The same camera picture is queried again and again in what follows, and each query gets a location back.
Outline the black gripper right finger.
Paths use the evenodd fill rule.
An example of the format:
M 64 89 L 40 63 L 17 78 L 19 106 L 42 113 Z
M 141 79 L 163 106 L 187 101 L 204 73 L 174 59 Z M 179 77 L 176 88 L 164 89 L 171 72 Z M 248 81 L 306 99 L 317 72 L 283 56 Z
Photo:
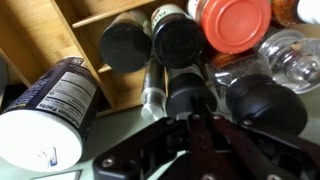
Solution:
M 253 180 L 320 180 L 320 146 L 259 122 L 231 123 L 212 114 L 214 130 L 226 139 Z

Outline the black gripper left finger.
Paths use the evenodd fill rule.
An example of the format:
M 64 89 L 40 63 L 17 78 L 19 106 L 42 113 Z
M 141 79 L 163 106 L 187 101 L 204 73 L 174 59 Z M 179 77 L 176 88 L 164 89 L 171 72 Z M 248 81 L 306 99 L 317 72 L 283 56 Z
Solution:
M 191 99 L 185 119 L 165 117 L 143 128 L 94 159 L 94 180 L 145 180 L 191 145 L 191 122 L 210 115 L 201 97 Z

